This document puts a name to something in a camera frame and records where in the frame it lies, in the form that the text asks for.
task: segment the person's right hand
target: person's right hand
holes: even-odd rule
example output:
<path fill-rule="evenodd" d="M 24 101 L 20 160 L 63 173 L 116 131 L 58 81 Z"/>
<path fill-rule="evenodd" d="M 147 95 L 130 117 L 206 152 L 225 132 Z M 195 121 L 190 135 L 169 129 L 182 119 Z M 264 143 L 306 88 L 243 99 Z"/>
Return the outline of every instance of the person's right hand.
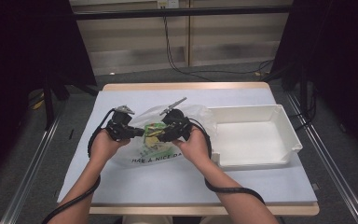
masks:
<path fill-rule="evenodd" d="M 210 160 L 205 137 L 202 131 L 194 125 L 191 128 L 191 135 L 186 142 L 178 139 L 172 142 L 182 150 L 186 159 L 196 165 L 197 163 Z"/>

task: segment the white plastic bin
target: white plastic bin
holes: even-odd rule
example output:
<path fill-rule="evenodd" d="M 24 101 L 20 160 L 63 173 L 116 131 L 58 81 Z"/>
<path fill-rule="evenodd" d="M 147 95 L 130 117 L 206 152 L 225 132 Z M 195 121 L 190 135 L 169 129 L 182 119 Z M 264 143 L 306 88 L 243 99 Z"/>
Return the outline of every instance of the white plastic bin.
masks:
<path fill-rule="evenodd" d="M 222 168 L 271 168 L 302 148 L 282 105 L 210 109 L 217 123 L 212 159 Z"/>

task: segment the person's left hand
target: person's left hand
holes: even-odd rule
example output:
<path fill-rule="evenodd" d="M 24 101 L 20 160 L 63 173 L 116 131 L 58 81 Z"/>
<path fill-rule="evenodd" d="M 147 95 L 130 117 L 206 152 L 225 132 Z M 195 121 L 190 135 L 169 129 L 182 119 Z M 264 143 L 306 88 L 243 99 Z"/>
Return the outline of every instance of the person's left hand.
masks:
<path fill-rule="evenodd" d="M 107 130 L 102 129 L 94 139 L 91 147 L 91 161 L 106 163 L 120 147 L 127 145 L 130 139 L 113 140 Z"/>

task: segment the table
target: table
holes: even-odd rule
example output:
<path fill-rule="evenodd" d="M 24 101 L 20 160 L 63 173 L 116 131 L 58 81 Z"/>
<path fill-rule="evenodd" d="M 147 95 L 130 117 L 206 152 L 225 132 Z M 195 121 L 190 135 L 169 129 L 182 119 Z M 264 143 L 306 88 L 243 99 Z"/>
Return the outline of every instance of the table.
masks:
<path fill-rule="evenodd" d="M 105 94 L 114 94 L 115 96 L 119 97 L 119 95 L 132 95 L 132 94 L 142 94 L 143 96 L 146 96 L 147 94 L 151 95 L 159 95 L 158 101 L 163 102 L 164 96 L 161 95 L 162 92 L 167 93 L 169 92 L 169 95 L 175 95 L 181 93 L 189 93 L 191 92 L 202 92 L 207 94 L 213 94 L 213 92 L 224 92 L 224 96 L 222 97 L 229 97 L 229 100 L 226 100 L 225 102 L 219 101 L 218 105 L 224 105 L 224 104 L 239 104 L 239 105 L 265 105 L 265 104 L 274 104 L 275 101 L 273 99 L 272 93 L 269 89 L 269 85 L 266 83 L 261 82 L 255 82 L 255 83 L 243 83 L 243 82 L 215 82 L 215 83 L 142 83 L 142 84 L 109 84 L 106 85 L 103 88 L 103 91 L 100 92 L 101 97 Z M 132 102 L 132 105 L 130 106 L 131 109 L 135 110 L 137 112 L 137 109 L 142 107 L 142 102 L 139 102 L 138 105 L 135 105 L 133 102 L 134 99 L 130 100 Z M 211 102 L 208 102 L 208 100 L 205 100 L 203 103 L 212 104 Z M 90 116 L 90 120 L 101 118 L 96 118 L 94 115 L 94 111 Z M 86 127 L 85 132 L 83 133 L 85 136 L 88 136 L 88 132 L 92 132 L 93 130 L 91 127 Z M 83 137 L 79 142 L 79 145 L 86 144 L 86 141 L 88 141 L 87 137 Z M 73 167 L 73 164 L 79 164 L 81 163 L 82 159 L 78 158 L 77 153 L 74 156 L 73 162 L 71 163 L 71 167 L 68 170 L 68 174 L 65 178 L 64 187 L 62 188 L 62 192 L 60 195 L 59 200 L 63 197 L 63 195 L 66 193 L 66 189 L 70 188 L 74 181 L 76 181 L 76 174 L 74 172 L 78 173 L 81 172 L 81 167 Z M 285 192 L 280 192 L 282 194 L 282 197 L 278 197 L 276 194 L 271 195 L 271 190 L 266 189 L 268 187 L 265 187 L 265 192 L 263 192 L 262 189 L 258 189 L 259 186 L 251 186 L 250 188 L 255 189 L 259 193 L 262 194 L 263 197 L 265 197 L 267 207 L 272 212 L 272 214 L 276 216 L 314 216 L 319 213 L 319 206 L 316 202 L 316 197 L 314 197 L 313 190 L 310 187 L 309 180 L 307 176 L 305 175 L 304 169 L 302 168 L 301 162 L 297 155 L 295 155 L 291 161 L 289 162 L 287 167 L 282 169 L 273 169 L 273 170 L 267 170 L 267 171 L 246 171 L 242 172 L 241 175 L 246 175 L 248 178 L 252 179 L 255 178 L 255 176 L 263 176 L 260 177 L 261 179 L 264 178 L 265 180 L 273 179 L 278 183 L 279 185 L 282 184 L 282 182 L 290 182 L 289 180 L 285 180 L 282 177 L 276 177 L 276 174 L 284 174 L 284 175 L 298 175 L 296 183 L 283 183 L 283 186 L 294 188 L 294 191 L 301 191 L 297 192 L 298 195 L 289 195 L 288 193 L 285 194 Z M 167 162 L 162 163 L 165 164 L 164 169 L 170 169 L 175 164 L 180 164 L 180 167 L 185 167 L 186 171 L 189 174 L 192 174 L 192 177 L 194 178 L 194 182 L 197 182 L 197 180 L 203 181 L 200 175 L 194 175 L 193 171 L 191 170 L 191 164 L 186 164 L 185 160 L 176 160 L 173 162 L 170 162 L 169 164 Z M 154 172 L 153 168 L 145 167 L 143 170 L 149 170 L 150 169 Z M 118 171 L 119 169 L 110 169 L 105 168 L 105 174 L 102 173 L 102 177 L 104 175 L 112 174 L 112 172 L 116 172 L 116 178 L 120 179 L 120 172 L 127 174 L 134 173 L 131 171 Z M 147 182 L 147 178 L 143 178 L 140 182 L 135 183 L 144 183 Z M 109 179 L 102 181 L 103 184 L 108 184 L 111 186 L 114 186 L 115 183 L 111 182 Z M 252 183 L 246 182 L 246 187 L 249 187 L 249 185 L 252 185 Z M 151 203 L 153 202 L 153 197 L 148 198 L 147 195 L 144 195 L 145 198 L 143 199 L 146 203 L 141 204 L 139 203 L 136 198 L 135 199 L 129 199 L 128 201 L 122 200 L 120 198 L 116 197 L 114 202 L 115 203 L 108 203 L 107 201 L 104 201 L 104 198 L 102 196 L 112 194 L 112 190 L 108 189 L 106 187 L 103 187 L 100 192 L 95 192 L 93 204 L 91 206 L 90 212 L 92 214 L 112 214 L 112 215 L 171 215 L 171 216 L 222 216 L 226 215 L 227 211 L 219 202 L 216 202 L 216 199 L 211 198 L 212 192 L 208 191 L 201 191 L 200 194 L 205 193 L 208 196 L 208 199 L 203 198 L 204 202 L 202 203 L 186 203 L 185 201 L 182 202 L 180 200 L 182 199 L 175 199 L 178 200 L 179 203 L 168 203 L 168 202 L 159 202 L 159 203 Z M 129 197 L 135 197 L 133 195 L 136 195 L 138 192 L 135 192 L 133 189 L 131 191 L 131 187 L 127 186 L 127 188 L 123 189 L 124 191 L 120 192 L 120 189 L 115 187 L 115 190 L 118 190 L 119 193 L 127 193 L 130 194 Z M 308 197 L 302 197 L 302 194 L 309 194 Z"/>

